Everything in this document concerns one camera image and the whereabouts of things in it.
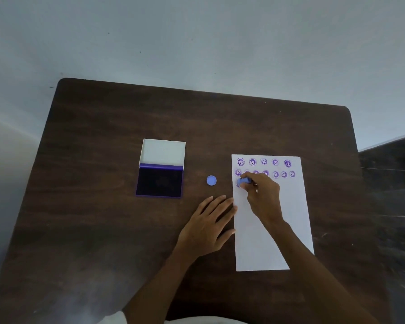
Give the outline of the person's left hand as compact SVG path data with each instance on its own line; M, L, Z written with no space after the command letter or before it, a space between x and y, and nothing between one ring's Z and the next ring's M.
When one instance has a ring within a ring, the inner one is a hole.
M217 221L214 221L212 219L212 211L225 199L228 199L225 195L218 196L217 198L213 197L213 200L202 214L196 214L195 210L188 223L181 230L174 249L188 250L197 255L198 258L219 251L224 244L218 244L217 239L223 232L233 229L229 227L229 224L238 210L238 207L232 203L218 217Z

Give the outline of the person's right hand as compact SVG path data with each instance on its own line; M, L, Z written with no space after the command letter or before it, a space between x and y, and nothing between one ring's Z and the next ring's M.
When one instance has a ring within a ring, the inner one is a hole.
M271 198L248 199L252 212L271 234L285 222L279 193L280 186L274 181L274 195Z

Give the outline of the person's left forearm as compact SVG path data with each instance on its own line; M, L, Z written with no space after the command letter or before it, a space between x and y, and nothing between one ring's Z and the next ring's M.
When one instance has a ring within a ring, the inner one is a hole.
M123 308L127 324L164 324L177 289L197 258L188 250L175 248L160 270Z

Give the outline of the person's right forearm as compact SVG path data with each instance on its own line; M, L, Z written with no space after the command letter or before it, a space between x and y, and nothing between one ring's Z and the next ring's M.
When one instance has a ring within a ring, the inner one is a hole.
M288 223L270 235L323 324L380 324L306 248Z

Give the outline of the open purple ink pad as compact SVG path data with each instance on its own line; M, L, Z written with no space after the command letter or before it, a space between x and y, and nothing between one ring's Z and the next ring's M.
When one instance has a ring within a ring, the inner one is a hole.
M160 139L142 141L136 196L181 198L186 143Z

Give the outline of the person's white shirt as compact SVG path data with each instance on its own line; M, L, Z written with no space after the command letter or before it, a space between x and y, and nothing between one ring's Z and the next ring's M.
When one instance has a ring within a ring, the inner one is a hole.
M127 322L124 312L118 311L112 315L105 316L97 324L130 324ZM171 321L164 321L164 324L248 324L230 318L219 316L195 316L185 317Z

